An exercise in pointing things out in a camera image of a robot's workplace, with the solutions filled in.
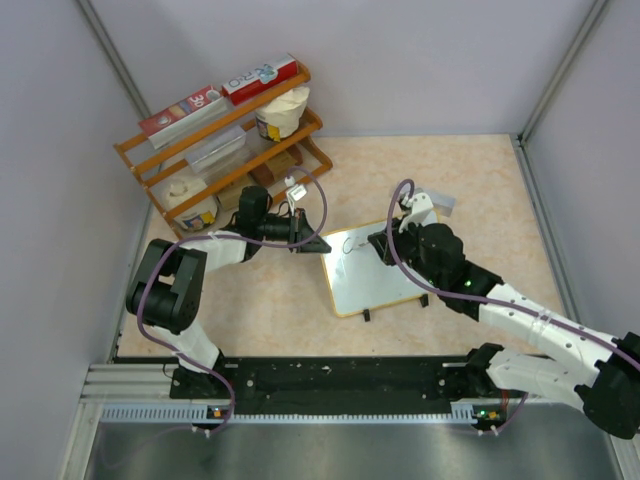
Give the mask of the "brown sponge block right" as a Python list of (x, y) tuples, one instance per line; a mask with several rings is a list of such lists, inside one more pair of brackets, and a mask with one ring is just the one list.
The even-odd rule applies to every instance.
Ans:
[(293, 145), (251, 170), (249, 175), (258, 185), (267, 188), (282, 180), (291, 167), (302, 163), (302, 153)]

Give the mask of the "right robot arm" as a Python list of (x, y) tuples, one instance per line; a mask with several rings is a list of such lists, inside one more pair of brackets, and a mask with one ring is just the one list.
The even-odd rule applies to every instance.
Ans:
[(581, 411), (598, 428), (629, 440), (639, 432), (639, 336), (615, 336), (575, 323), (531, 301), (499, 275), (466, 258), (441, 223), (400, 227), (367, 238), (380, 260), (397, 266), (447, 308), (502, 329), (540, 351), (484, 345), (467, 360), (467, 384), (487, 396), (518, 390)]

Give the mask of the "white bag upper container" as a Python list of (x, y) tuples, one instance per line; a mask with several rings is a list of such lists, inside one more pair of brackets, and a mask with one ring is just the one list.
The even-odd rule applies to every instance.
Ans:
[(260, 137), (274, 142), (290, 137), (299, 127), (309, 95), (309, 87), (295, 87), (257, 108), (255, 119)]

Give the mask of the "tan sponge block left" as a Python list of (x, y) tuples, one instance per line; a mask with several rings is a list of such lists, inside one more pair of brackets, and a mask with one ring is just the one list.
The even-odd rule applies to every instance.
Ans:
[(236, 209), (243, 189), (254, 185), (255, 182), (250, 175), (239, 177), (216, 194), (219, 206), (224, 211)]

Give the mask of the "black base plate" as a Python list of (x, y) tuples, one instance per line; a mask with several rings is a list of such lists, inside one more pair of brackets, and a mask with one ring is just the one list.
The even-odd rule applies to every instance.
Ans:
[(228, 357), (215, 367), (233, 390), (216, 379), (198, 380), (174, 370), (175, 400), (228, 400), (245, 415), (392, 415), (448, 413), (455, 401), (516, 401), (518, 390), (473, 378), (463, 356)]

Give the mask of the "red foil wrap box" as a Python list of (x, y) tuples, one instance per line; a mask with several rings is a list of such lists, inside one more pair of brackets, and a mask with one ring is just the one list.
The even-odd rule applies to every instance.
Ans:
[(224, 96), (208, 85), (138, 123), (154, 149), (161, 149), (202, 122), (227, 111)]

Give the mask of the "aluminium frame rail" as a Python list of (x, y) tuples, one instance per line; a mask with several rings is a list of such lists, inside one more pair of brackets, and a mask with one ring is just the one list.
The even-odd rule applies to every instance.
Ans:
[(169, 400), (176, 364), (91, 365), (80, 394), (82, 403), (154, 403)]

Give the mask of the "red white long box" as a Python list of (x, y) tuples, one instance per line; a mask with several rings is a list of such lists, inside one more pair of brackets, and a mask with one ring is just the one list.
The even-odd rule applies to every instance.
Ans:
[(297, 60), (286, 54), (236, 75), (222, 85), (221, 92), (237, 106), (297, 74)]

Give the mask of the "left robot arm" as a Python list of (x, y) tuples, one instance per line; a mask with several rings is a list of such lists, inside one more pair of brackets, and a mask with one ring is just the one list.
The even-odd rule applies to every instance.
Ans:
[(304, 209), (290, 206), (279, 214), (270, 211), (271, 205), (266, 188), (246, 187), (224, 228), (177, 242), (151, 241), (128, 287), (126, 310), (136, 317), (139, 332), (170, 351), (205, 396), (223, 390), (233, 395), (225, 370), (217, 366), (223, 354), (197, 320), (205, 274), (246, 262), (262, 247), (332, 251), (309, 225)]

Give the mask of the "grey whiteboard eraser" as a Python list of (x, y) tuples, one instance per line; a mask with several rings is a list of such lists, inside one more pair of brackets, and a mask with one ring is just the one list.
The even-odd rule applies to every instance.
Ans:
[(430, 197), (435, 211), (444, 217), (450, 217), (456, 205), (456, 199), (450, 195), (441, 193), (432, 188), (414, 187), (414, 194), (426, 194)]

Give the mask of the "orange wooden shelf rack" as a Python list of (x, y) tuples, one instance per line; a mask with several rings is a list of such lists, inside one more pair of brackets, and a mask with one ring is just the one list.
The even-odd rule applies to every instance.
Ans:
[(306, 104), (294, 108), (296, 120), (289, 130), (259, 115), (272, 100), (305, 92), (310, 78), (303, 63), (290, 59), (263, 91), (252, 90), (247, 98), (231, 87), (222, 88), (221, 114), (202, 118), (148, 159), (135, 163), (128, 153), (149, 142), (152, 133), (195, 116), (197, 109), (165, 109), (141, 122), (140, 133), (114, 149), (176, 237), (194, 235), (214, 225), (219, 210), (236, 208), (242, 188), (270, 188), (283, 181), (287, 168), (302, 164), (305, 153), (319, 164), (314, 176), (332, 168), (330, 158), (311, 138), (322, 121)]

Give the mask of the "clear plastic box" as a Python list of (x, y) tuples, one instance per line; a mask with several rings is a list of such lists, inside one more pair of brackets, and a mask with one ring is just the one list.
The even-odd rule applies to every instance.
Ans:
[(252, 154), (247, 145), (247, 132), (240, 126), (224, 129), (207, 139), (185, 159), (195, 174), (226, 175), (244, 165)]

